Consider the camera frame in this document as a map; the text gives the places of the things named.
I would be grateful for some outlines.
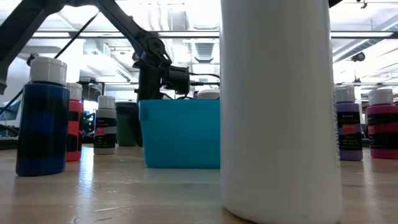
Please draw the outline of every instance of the dark green container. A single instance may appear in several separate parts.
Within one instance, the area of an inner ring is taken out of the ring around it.
[[[118,119],[118,138],[119,146],[136,146],[134,139],[134,125],[139,125],[134,119],[138,114],[138,105],[133,102],[116,103],[116,117]]]

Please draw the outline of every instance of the red label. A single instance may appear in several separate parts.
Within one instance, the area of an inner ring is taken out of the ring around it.
[[[368,126],[368,134],[374,134],[374,126]]]
[[[355,134],[355,124],[343,124],[343,134]]]
[[[97,128],[96,135],[97,136],[105,135],[105,128]]]

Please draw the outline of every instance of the robotic arm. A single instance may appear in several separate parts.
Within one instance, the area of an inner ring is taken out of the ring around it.
[[[126,15],[114,0],[22,0],[0,26],[0,95],[7,87],[7,71],[44,20],[66,6],[96,6],[130,41],[139,60],[138,100],[161,99],[160,88],[187,94],[190,89],[188,68],[171,66],[164,43]]]

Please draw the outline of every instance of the blue plastic bin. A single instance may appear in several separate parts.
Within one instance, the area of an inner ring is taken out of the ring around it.
[[[220,168],[219,100],[143,100],[139,119],[147,167]]]

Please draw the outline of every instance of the table surface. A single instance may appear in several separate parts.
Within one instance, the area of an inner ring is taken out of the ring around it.
[[[218,170],[148,169],[136,147],[94,156],[85,146],[80,162],[42,177],[18,177],[15,162],[0,151],[1,223],[249,223],[223,209]],[[341,170],[343,223],[398,223],[398,161],[367,149]]]

